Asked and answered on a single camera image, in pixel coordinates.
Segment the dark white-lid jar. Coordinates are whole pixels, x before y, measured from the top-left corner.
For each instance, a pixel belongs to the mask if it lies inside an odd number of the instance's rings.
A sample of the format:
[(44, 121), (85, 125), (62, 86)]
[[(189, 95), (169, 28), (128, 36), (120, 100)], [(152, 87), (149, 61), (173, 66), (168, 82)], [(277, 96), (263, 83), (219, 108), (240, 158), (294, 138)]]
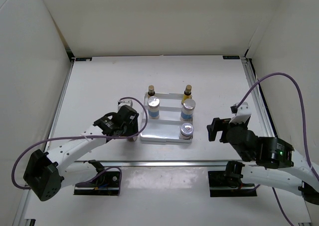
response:
[(137, 140), (138, 136), (133, 136), (127, 139), (129, 142), (135, 142)]

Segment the pale white-lid jar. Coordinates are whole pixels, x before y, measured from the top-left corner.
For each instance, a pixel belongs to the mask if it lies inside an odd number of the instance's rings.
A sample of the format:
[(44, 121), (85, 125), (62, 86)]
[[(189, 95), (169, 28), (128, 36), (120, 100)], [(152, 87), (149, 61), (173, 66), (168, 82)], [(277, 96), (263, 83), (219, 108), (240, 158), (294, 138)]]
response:
[(194, 127), (191, 123), (184, 123), (180, 127), (179, 138), (190, 140), (193, 137)]

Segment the silver-lid spice jar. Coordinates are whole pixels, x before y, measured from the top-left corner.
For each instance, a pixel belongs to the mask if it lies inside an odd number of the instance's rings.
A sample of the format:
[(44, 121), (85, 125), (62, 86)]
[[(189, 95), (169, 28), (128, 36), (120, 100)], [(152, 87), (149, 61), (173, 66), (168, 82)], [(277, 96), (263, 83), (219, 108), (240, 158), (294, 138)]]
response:
[(192, 121), (195, 107), (196, 102), (193, 99), (186, 99), (180, 113), (181, 121)]
[(160, 116), (160, 100), (155, 96), (151, 96), (148, 98), (147, 104), (149, 117), (152, 119), (158, 119)]

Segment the yellow sauce bottle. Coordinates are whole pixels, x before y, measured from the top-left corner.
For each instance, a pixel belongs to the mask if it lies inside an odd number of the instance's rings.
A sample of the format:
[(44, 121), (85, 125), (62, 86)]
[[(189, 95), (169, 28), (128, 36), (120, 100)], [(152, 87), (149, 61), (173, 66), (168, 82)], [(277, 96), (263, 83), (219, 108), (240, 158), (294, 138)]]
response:
[(154, 86), (153, 86), (153, 85), (149, 85), (149, 87), (148, 87), (148, 93), (147, 93), (148, 98), (155, 96), (155, 94), (156, 94), (156, 93), (155, 93), (155, 88), (154, 88)]
[(183, 104), (186, 99), (191, 99), (192, 98), (191, 90), (192, 90), (192, 86), (189, 85), (189, 84), (186, 85), (185, 91), (183, 93), (183, 98), (182, 98), (181, 104)]

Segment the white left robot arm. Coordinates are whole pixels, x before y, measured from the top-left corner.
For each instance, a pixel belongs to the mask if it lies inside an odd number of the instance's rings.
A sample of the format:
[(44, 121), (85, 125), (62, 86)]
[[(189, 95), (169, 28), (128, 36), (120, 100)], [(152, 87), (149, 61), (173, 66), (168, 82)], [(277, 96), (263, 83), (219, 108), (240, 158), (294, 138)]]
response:
[(117, 113), (108, 113), (96, 120), (79, 139), (72, 139), (57, 148), (34, 151), (28, 160), (23, 179), (40, 201), (47, 201), (67, 185), (76, 184), (76, 175), (67, 168), (91, 150), (109, 141), (135, 136), (139, 113), (129, 105)]

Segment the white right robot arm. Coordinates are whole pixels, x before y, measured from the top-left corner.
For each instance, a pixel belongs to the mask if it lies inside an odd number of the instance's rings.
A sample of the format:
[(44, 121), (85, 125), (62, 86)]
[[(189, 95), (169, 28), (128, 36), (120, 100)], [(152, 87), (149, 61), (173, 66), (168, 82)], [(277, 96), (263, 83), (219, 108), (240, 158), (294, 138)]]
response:
[(208, 139), (230, 144), (241, 161), (229, 161), (224, 171), (209, 174), (213, 187), (239, 188), (247, 184), (263, 185), (291, 192), (311, 204), (319, 203), (319, 181), (305, 158), (286, 141), (276, 137), (260, 137), (248, 129), (247, 123), (233, 123), (214, 118), (207, 125)]

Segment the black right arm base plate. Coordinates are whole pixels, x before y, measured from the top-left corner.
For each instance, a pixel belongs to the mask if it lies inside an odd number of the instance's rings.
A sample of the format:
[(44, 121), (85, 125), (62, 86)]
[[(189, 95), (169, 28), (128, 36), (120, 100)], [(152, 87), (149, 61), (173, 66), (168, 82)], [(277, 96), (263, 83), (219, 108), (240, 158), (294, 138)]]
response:
[(243, 183), (238, 178), (228, 178), (224, 171), (208, 171), (211, 198), (256, 197), (257, 186)]

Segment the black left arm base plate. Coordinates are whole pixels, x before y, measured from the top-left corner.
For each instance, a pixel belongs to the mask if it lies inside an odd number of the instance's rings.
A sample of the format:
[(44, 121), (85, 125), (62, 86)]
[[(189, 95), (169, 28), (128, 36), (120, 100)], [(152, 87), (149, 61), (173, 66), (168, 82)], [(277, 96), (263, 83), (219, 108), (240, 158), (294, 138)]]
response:
[(73, 195), (76, 196), (119, 196), (121, 192), (122, 170), (120, 167), (102, 167), (97, 175), (85, 183), (77, 183)]

